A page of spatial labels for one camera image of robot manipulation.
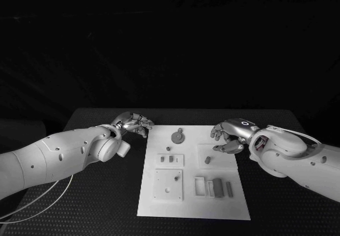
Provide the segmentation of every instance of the dark backdrop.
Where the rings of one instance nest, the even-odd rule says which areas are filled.
[[[339,5],[140,2],[2,8],[2,118],[52,133],[78,107],[288,109],[340,145]]]

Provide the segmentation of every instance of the white cable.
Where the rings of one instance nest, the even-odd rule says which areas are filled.
[[[58,182],[51,186],[51,188],[46,190],[46,192],[28,204],[25,205],[20,209],[17,209],[16,211],[13,211],[12,213],[9,213],[7,215],[0,217],[0,220],[5,219],[7,216],[13,215],[16,212],[19,212],[22,209],[25,209],[30,204],[33,204],[41,197],[51,191],[51,189],[53,188],[53,186],[58,184]]]
[[[293,130],[280,128],[280,127],[277,127],[277,126],[274,126],[274,125],[270,125],[270,127],[283,129],[283,130],[285,130],[285,131],[288,131],[288,132],[291,132],[291,133],[294,133],[294,134],[298,134],[298,135],[304,136],[306,138],[308,138],[310,140],[313,140],[317,144],[321,144],[321,142],[320,142],[317,139],[314,139],[313,137],[310,137],[307,134],[303,134],[303,133],[298,133],[298,132],[296,132],[296,131],[293,131]]]
[[[69,185],[71,185],[71,182],[72,182],[72,178],[74,178],[74,175],[71,176],[69,184],[68,184],[68,186],[66,186],[66,188],[65,188],[65,190],[64,190],[64,192],[62,192],[59,198],[58,198],[58,199],[55,200],[55,202],[45,208],[45,210],[42,210],[36,215],[33,215],[32,217],[29,217],[29,218],[26,218],[26,219],[23,219],[23,220],[10,221],[10,222],[0,222],[0,224],[15,224],[15,223],[19,223],[19,222],[22,222],[22,221],[25,221],[25,220],[29,220],[29,219],[32,219],[33,217],[36,217],[38,215],[41,215],[41,214],[55,205],[55,203],[59,201],[62,195],[65,194],[65,192],[66,192],[66,190],[68,190],[68,188],[69,188]]]

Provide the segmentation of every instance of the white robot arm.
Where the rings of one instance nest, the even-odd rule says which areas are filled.
[[[212,138],[223,135],[226,144],[213,149],[239,153],[249,144],[251,160],[277,177],[290,177],[304,188],[340,202],[340,148],[321,144],[307,145],[300,134],[275,126],[260,129],[244,119],[229,119],[212,129]],[[238,136],[231,141],[229,135]]]
[[[146,137],[154,123],[138,114],[123,113],[113,124],[49,135],[25,148],[0,154],[0,200],[20,190],[65,179],[90,163],[124,157],[130,145],[126,131]]]

